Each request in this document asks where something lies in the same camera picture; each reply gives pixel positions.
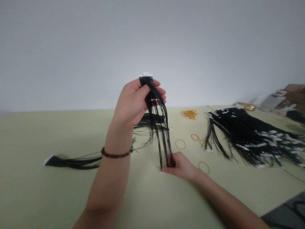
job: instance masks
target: black wire bundle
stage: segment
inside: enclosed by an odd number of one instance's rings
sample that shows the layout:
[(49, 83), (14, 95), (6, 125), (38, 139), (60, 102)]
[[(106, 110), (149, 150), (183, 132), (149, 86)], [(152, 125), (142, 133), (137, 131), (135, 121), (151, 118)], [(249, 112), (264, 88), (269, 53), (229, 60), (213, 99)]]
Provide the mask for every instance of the black wire bundle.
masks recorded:
[[(136, 138), (132, 139), (132, 144), (136, 142)], [(58, 156), (50, 156), (49, 158), (46, 159), (43, 165), (45, 166), (52, 166), (52, 167), (69, 167), (72, 169), (77, 169), (77, 170), (89, 170), (89, 169), (95, 169), (98, 168), (102, 155), (101, 156), (92, 156), (88, 157), (93, 154), (101, 153), (101, 151), (91, 153), (85, 156), (77, 157), (77, 158), (72, 158), (72, 159), (62, 159)]]
[[(147, 84), (150, 88), (150, 92), (145, 98), (145, 101), (147, 103), (148, 107), (148, 113), (150, 117), (150, 139), (153, 138), (154, 133), (157, 136), (158, 145), (159, 145), (159, 156), (160, 156), (160, 167), (162, 169), (162, 152), (161, 152), (161, 145), (160, 145), (160, 137), (159, 137), (159, 131), (161, 133), (161, 140), (163, 143), (163, 149), (165, 154), (165, 160), (167, 167), (175, 167), (176, 163), (173, 158), (172, 154), (172, 148), (169, 138), (169, 128), (168, 128), (168, 118), (167, 118), (167, 110), (164, 104), (164, 101), (161, 97), (161, 94), (158, 92), (157, 88), (153, 84), (153, 78), (150, 76), (144, 76), (140, 77), (140, 83), (141, 86), (144, 86)], [(159, 110), (158, 105), (160, 105), (160, 110), (162, 113), (162, 116), (165, 116), (165, 120), (163, 118), (160, 118), (159, 116)]]
[[(156, 125), (156, 129), (158, 131), (160, 130), (166, 130), (165, 127), (162, 126), (162, 124), (165, 123), (165, 116), (163, 115), (157, 115), (157, 114), (152, 114), (152, 118), (154, 119)], [(139, 135), (139, 136), (149, 136), (149, 139), (147, 142), (141, 144), (140, 147), (137, 149), (143, 149), (144, 147), (150, 145), (153, 143), (153, 136), (154, 136), (155, 130), (151, 129), (151, 121), (150, 121), (150, 115), (149, 113), (145, 113), (144, 116), (142, 117), (141, 121), (133, 128), (133, 134)]]
[[(227, 159), (235, 159), (231, 151), (231, 147), (234, 147), (246, 163), (254, 166), (265, 164), (273, 166), (274, 162), (282, 166), (280, 163), (282, 159), (303, 166), (299, 156), (305, 152), (302, 136), (254, 118), (243, 109), (226, 108), (209, 113), (211, 116), (204, 143), (205, 150), (212, 150), (212, 145), (209, 143), (212, 137), (217, 151)], [(214, 126), (225, 134), (229, 153), (219, 142)]]

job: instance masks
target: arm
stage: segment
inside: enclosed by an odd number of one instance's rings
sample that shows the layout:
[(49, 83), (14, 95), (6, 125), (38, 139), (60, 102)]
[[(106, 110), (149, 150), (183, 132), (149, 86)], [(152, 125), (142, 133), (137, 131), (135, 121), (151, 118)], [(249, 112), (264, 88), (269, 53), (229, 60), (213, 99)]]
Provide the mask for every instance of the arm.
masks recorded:
[(269, 228), (242, 202), (196, 168), (181, 152), (173, 154), (176, 168), (164, 168), (162, 172), (188, 179), (198, 184), (223, 216), (230, 228)]
[[(160, 83), (154, 80), (157, 87)], [(157, 88), (166, 102), (165, 90)], [(150, 89), (141, 87), (139, 79), (126, 84), (120, 94), (109, 126), (105, 152), (127, 153), (131, 148), (132, 131), (147, 110), (145, 97)], [(130, 155), (120, 159), (103, 157), (91, 187), (87, 205), (73, 228), (113, 228), (127, 186)]]

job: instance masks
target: table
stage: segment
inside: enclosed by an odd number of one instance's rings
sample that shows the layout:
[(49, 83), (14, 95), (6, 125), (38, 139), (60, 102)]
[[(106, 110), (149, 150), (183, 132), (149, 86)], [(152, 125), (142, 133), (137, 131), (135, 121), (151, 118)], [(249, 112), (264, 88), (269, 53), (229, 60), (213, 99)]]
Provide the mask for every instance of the table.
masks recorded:
[[(305, 190), (305, 184), (282, 169), (258, 169), (217, 152), (204, 152), (191, 134), (203, 139), (206, 112), (228, 106), (195, 108), (196, 120), (169, 108), (173, 152), (177, 139), (194, 164), (206, 162), (209, 176), (259, 216)], [(42, 166), (50, 155), (70, 158), (99, 151), (104, 145), (113, 110), (10, 113), (0, 117), (1, 228), (71, 228), (85, 207), (95, 170)], [(298, 123), (255, 110), (251, 115), (272, 125), (302, 133)], [(221, 143), (226, 143), (217, 130)], [(136, 148), (147, 140), (137, 137)], [(286, 169), (305, 180), (305, 172), (289, 163)], [(224, 228), (219, 214), (200, 190), (188, 181), (160, 172), (158, 144), (132, 153), (127, 190), (117, 220), (119, 228)]]

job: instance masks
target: rubber band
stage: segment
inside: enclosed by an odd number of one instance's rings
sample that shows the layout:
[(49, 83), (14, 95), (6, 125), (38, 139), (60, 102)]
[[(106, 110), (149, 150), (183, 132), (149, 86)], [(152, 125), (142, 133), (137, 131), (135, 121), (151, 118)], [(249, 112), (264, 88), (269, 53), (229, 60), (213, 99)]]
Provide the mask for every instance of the rubber band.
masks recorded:
[(176, 145), (177, 149), (181, 149), (181, 148), (179, 148), (179, 147), (177, 146), (177, 141), (183, 141), (183, 140), (178, 139), (178, 140), (175, 141), (175, 145)]
[(195, 141), (195, 142), (198, 142), (199, 141), (199, 137), (198, 137), (198, 135), (197, 134), (191, 134), (191, 138)]
[(196, 109), (185, 108), (184, 111), (180, 112), (180, 115), (182, 115), (186, 119), (195, 120), (196, 116), (198, 115), (198, 112)]
[[(206, 166), (207, 166), (207, 168), (209, 169), (209, 171), (207, 172), (207, 173), (205, 173), (201, 168), (200, 168), (200, 163), (204, 163), (204, 164), (206, 164)], [(210, 167), (207, 165), (207, 163), (205, 163), (205, 162), (199, 162), (198, 163), (198, 168), (202, 171), (202, 172), (204, 172), (206, 175), (209, 175), (210, 174), (210, 172), (211, 172), (211, 170), (210, 170)]]
[(204, 141), (205, 141), (205, 139), (201, 139), (201, 140), (199, 141), (199, 144), (200, 144), (201, 146), (204, 146)]
[[(204, 138), (204, 139), (201, 139), (200, 141), (199, 141), (199, 143), (200, 143), (200, 145), (201, 146), (204, 146), (204, 142), (206, 141), (206, 137)], [(214, 139), (212, 138), (212, 137), (210, 137), (210, 139), (211, 139), (211, 141), (209, 142), (210, 144), (215, 144), (215, 141), (214, 141)]]

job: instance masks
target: beaded bracelet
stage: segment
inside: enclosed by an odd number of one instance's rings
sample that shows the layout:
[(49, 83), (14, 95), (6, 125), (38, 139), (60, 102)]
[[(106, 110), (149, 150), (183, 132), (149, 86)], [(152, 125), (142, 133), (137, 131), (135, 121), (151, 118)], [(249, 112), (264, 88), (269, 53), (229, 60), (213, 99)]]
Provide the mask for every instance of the beaded bracelet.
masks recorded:
[(105, 152), (105, 147), (102, 148), (101, 153), (104, 157), (112, 158), (112, 159), (118, 159), (118, 158), (124, 158), (127, 157), (129, 154), (133, 152), (133, 146), (131, 146), (131, 149), (128, 153), (121, 154), (121, 155), (112, 155)]

